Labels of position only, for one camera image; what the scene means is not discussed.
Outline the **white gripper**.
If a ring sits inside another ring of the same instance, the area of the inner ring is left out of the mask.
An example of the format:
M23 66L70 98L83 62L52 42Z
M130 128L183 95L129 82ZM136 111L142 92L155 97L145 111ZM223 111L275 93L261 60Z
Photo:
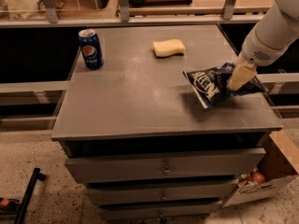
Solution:
M240 56L234 61L235 69L226 88L231 91L239 90L256 76L256 65L270 65L281 57L286 50L287 47L273 49L265 45L257 35L257 28L253 27L243 42Z

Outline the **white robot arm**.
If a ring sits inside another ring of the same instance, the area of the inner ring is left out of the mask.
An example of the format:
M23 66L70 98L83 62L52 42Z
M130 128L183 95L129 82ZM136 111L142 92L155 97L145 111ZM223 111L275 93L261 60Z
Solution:
M275 62L298 38L299 0L274 0L246 36L226 88L239 90L257 75L258 66Z

